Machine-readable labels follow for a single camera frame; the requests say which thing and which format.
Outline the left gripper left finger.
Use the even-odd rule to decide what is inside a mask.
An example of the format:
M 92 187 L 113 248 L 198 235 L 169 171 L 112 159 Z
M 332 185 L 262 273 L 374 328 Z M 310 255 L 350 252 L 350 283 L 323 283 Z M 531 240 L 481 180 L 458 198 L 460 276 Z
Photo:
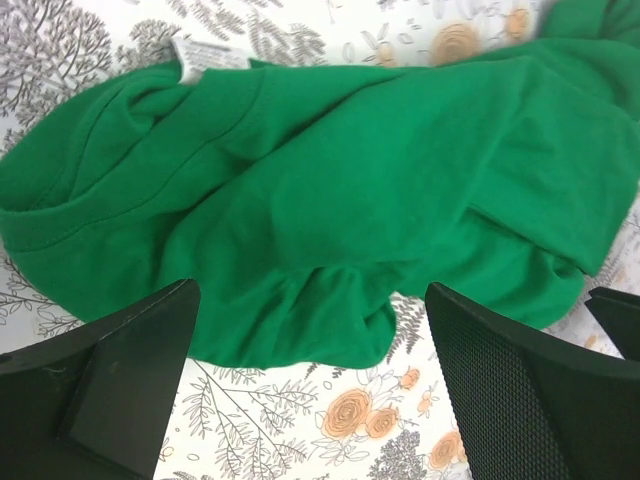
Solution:
M 2 354 L 2 478 L 152 478 L 199 303 L 181 280 Z

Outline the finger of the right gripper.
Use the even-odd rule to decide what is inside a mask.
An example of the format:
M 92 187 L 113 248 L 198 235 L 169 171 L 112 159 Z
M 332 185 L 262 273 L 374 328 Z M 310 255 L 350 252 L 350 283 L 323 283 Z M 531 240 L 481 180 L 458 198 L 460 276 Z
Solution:
M 622 357 L 640 359 L 639 296 L 610 288 L 589 292 L 587 309 L 606 332 Z

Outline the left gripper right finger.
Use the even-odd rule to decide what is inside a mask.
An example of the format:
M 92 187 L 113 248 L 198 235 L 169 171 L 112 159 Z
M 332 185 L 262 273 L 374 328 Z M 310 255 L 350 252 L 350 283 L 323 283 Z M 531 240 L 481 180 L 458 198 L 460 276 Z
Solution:
M 550 336 L 431 284 L 425 306 L 476 479 L 635 479 L 639 360 Z

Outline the green t shirt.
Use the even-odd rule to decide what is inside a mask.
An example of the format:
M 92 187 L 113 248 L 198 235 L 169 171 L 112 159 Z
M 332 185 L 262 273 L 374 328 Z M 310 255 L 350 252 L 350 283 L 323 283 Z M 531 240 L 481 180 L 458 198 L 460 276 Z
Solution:
M 560 1 L 529 42 L 436 67 L 209 70 L 96 85 L 1 163 L 1 237 L 83 321 L 199 284 L 223 367 L 387 354 L 391 294 L 440 282 L 563 317 L 639 183 L 639 5 Z

